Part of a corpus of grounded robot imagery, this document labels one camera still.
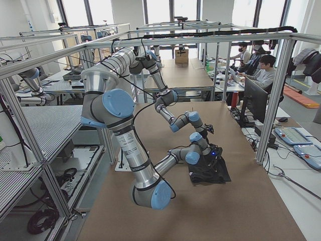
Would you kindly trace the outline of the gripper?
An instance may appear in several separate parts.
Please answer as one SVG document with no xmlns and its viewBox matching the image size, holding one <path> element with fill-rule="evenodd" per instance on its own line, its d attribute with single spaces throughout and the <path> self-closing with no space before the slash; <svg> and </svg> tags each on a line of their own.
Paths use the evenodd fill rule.
<svg viewBox="0 0 321 241">
<path fill-rule="evenodd" d="M 204 160 L 207 167 L 214 167 L 217 164 L 217 153 L 210 152 L 204 156 Z"/>
<path fill-rule="evenodd" d="M 202 130 L 201 132 L 199 132 L 199 134 L 206 140 L 206 142 L 208 142 L 208 132 L 207 130 Z"/>
</svg>

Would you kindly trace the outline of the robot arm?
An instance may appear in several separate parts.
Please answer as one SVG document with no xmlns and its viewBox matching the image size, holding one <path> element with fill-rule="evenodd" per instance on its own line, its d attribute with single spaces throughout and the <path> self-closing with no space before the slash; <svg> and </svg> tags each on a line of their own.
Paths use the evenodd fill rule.
<svg viewBox="0 0 321 241">
<path fill-rule="evenodd" d="M 196 111 L 187 111 L 175 117 L 167 106 L 177 101 L 177 94 L 165 86 L 154 101 L 157 113 L 164 117 L 173 132 L 186 124 L 191 124 L 195 132 L 190 135 L 190 145 L 169 150 L 156 165 L 140 141 L 134 126 L 135 104 L 123 89 L 117 88 L 119 80 L 125 79 L 117 71 L 105 66 L 94 66 L 82 72 L 86 83 L 81 122 L 83 125 L 111 130 L 124 153 L 135 180 L 131 190 L 131 200 L 139 206 L 164 209 L 173 198 L 174 190 L 163 178 L 179 161 L 197 165 L 202 159 L 215 164 L 218 151 L 209 143 L 208 132 L 212 126 L 203 124 Z"/>
<path fill-rule="evenodd" d="M 174 117 L 167 110 L 167 106 L 177 102 L 179 97 L 178 94 L 173 89 L 168 88 L 164 82 L 159 66 L 158 58 L 150 50 L 145 50 L 143 53 L 137 54 L 136 50 L 130 47 L 119 50 L 113 56 L 95 65 L 95 67 L 101 68 L 101 72 L 105 72 L 104 79 L 114 78 L 125 81 L 127 80 L 126 71 L 136 75 L 143 69 L 148 70 L 158 87 L 158 95 L 153 98 L 155 110 L 168 120 L 171 130 L 176 132 L 187 123 L 191 123 L 196 132 L 206 139 L 207 132 L 213 132 L 213 126 L 203 124 L 197 112 L 188 111 L 181 117 Z"/>
</svg>

